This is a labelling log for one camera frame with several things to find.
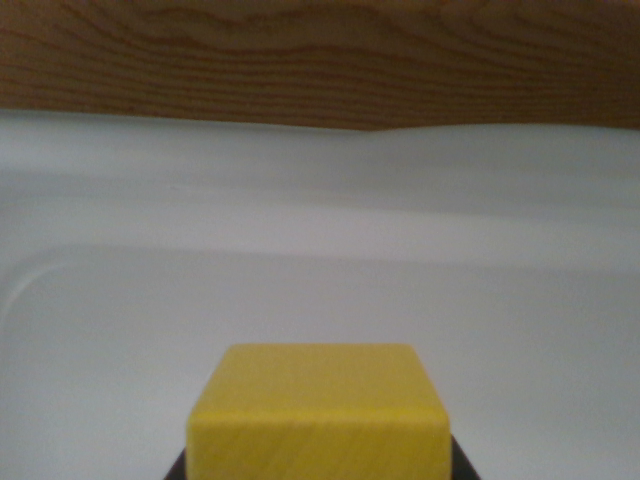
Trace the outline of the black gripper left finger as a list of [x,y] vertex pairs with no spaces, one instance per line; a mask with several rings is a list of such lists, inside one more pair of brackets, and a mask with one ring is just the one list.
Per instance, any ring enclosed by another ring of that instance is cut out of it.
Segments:
[[186,479],[186,450],[183,450],[165,475],[165,480]]

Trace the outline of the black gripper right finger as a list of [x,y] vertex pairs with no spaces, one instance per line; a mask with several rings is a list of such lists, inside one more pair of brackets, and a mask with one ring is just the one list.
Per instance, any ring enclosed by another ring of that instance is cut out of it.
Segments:
[[481,477],[454,436],[451,436],[451,479],[480,480]]

